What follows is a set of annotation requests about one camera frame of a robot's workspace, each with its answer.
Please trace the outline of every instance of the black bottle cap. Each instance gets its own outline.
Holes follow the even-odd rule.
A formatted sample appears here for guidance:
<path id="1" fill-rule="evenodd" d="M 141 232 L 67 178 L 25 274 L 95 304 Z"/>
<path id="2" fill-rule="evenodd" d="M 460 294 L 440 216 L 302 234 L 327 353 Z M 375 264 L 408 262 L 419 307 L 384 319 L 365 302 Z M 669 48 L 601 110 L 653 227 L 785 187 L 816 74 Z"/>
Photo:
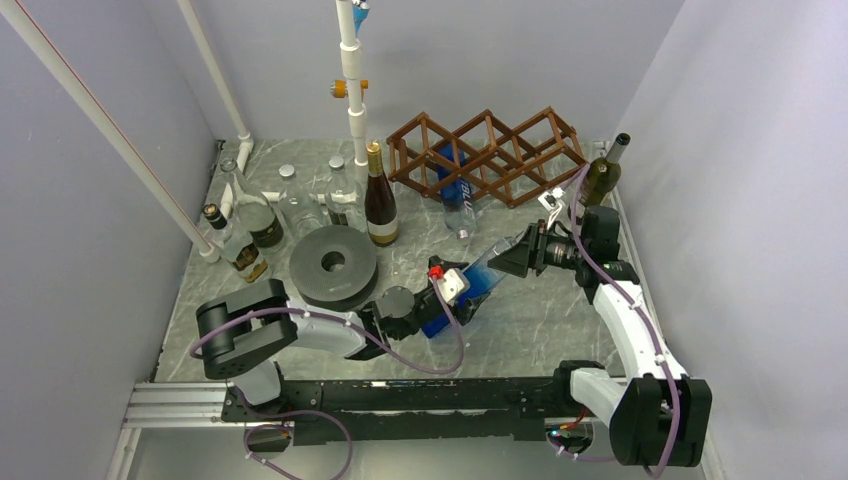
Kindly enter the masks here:
<path id="1" fill-rule="evenodd" d="M 214 203 L 210 203 L 203 207 L 203 216 L 206 217 L 206 220 L 215 230 L 221 230 L 227 226 L 227 219 L 221 214 L 221 210 L 218 209 L 218 205 L 215 205 Z"/>

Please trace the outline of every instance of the orange wire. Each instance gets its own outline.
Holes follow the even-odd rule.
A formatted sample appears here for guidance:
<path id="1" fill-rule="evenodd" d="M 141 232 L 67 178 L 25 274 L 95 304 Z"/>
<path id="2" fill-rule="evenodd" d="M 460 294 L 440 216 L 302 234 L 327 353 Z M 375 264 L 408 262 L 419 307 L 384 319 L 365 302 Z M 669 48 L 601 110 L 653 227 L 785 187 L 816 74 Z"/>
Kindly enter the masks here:
<path id="1" fill-rule="evenodd" d="M 564 423 L 564 424 L 560 425 L 560 427 L 559 427 L 560 430 L 571 430 L 572 428 L 576 427 L 577 425 L 580 425 L 580 422 L 582 422 L 583 419 L 586 418 L 586 415 L 588 413 L 589 413 L 589 409 L 586 408 L 586 407 L 583 407 L 583 410 L 580 411 L 580 416 L 577 417 L 577 420 L 575 420 L 571 423 Z"/>

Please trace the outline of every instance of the table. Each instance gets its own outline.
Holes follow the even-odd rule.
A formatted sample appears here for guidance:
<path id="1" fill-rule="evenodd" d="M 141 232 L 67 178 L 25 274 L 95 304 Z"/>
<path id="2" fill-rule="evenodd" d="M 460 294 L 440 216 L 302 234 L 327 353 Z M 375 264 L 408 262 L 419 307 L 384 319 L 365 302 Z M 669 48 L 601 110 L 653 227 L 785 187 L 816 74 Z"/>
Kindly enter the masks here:
<path id="1" fill-rule="evenodd" d="M 420 145 L 410 146 L 416 150 L 420 148 Z M 584 146 L 583 151 L 591 152 L 591 146 Z M 237 144 L 228 143 L 222 155 L 235 156 L 236 152 Z M 262 190 L 274 191 L 280 186 L 278 168 L 283 163 L 291 163 L 301 181 L 320 190 L 329 177 L 327 161 L 333 155 L 342 155 L 350 161 L 353 157 L 352 142 L 259 142 L 245 175 Z M 388 167 L 387 158 L 384 158 L 384 163 Z M 573 164 L 563 157 L 552 160 L 546 168 L 548 175 L 553 176 L 570 166 Z M 529 190 L 531 185 L 535 185 L 529 182 L 526 178 L 514 182 L 514 191 Z M 217 203 L 224 185 L 224 177 L 216 170 L 207 201 Z M 427 259 L 431 255 L 438 254 L 450 261 L 473 262 L 498 238 L 515 235 L 530 222 L 547 215 L 536 201 L 510 210 L 491 197 L 481 199 L 475 205 L 480 213 L 479 231 L 470 241 L 460 243 L 445 227 L 439 203 L 424 199 L 401 184 L 393 184 L 393 189 L 398 205 L 400 237 L 394 245 L 378 249 L 380 277 L 372 297 L 394 285 L 418 291 L 427 281 Z M 205 221 L 201 221 L 200 226 L 204 233 L 210 230 Z M 285 282 L 290 296 L 299 297 L 287 271 L 293 248 L 294 242 L 289 238 L 286 247 L 269 255 L 269 260 L 275 269 L 274 277 Z M 629 260 L 624 249 L 622 257 Z M 246 284 L 224 262 L 209 265 L 196 249 L 192 249 L 154 373 L 156 382 L 206 380 L 202 362 L 188 357 L 188 347 L 198 337 L 194 312 L 201 304 L 244 286 Z M 575 284 L 572 272 L 550 268 L 540 277 L 507 277 L 477 311 L 472 322 L 463 327 L 462 333 L 467 344 L 465 361 L 449 377 L 550 375 L 560 361 L 567 359 L 596 360 L 605 365 L 612 376 L 624 373 L 609 331 Z M 458 352 L 456 338 L 447 330 L 433 339 L 419 333 L 392 345 L 401 355 L 431 368 L 451 365 Z M 289 348 L 277 354 L 276 360 L 289 379 L 406 379 L 428 376 L 385 355 L 357 362 L 326 352 Z"/>

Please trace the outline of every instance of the white label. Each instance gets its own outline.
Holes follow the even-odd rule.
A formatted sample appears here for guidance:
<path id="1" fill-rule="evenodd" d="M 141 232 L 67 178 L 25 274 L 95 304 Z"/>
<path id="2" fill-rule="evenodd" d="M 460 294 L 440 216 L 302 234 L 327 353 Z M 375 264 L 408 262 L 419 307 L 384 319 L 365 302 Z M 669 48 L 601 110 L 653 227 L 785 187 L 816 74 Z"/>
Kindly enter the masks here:
<path id="1" fill-rule="evenodd" d="M 397 232 L 398 221 L 397 215 L 392 219 L 391 222 L 385 225 L 377 225 L 376 223 L 368 222 L 368 233 L 371 235 L 376 235 L 378 237 L 388 237 Z"/>

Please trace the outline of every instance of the wall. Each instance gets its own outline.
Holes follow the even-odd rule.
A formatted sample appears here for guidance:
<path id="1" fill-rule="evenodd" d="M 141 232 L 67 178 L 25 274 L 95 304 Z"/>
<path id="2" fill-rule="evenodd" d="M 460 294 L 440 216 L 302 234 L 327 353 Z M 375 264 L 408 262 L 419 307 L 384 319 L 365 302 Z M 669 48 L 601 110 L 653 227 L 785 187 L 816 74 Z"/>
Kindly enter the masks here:
<path id="1" fill-rule="evenodd" d="M 145 0 L 218 138 L 235 131 L 176 2 Z M 450 129 L 490 108 L 517 125 L 552 105 L 608 138 L 683 3 L 374 1 L 362 26 L 369 136 L 426 110 Z M 350 135 L 332 0 L 195 0 L 257 138 Z"/>
<path id="2" fill-rule="evenodd" d="M 728 478 L 844 478 L 848 5 L 689 0 L 624 116 L 658 315 Z"/>
<path id="3" fill-rule="evenodd" d="M 143 7 L 23 3 L 197 212 L 213 138 Z M 0 44 L 0 476 L 103 478 L 190 245 L 2 17 Z"/>

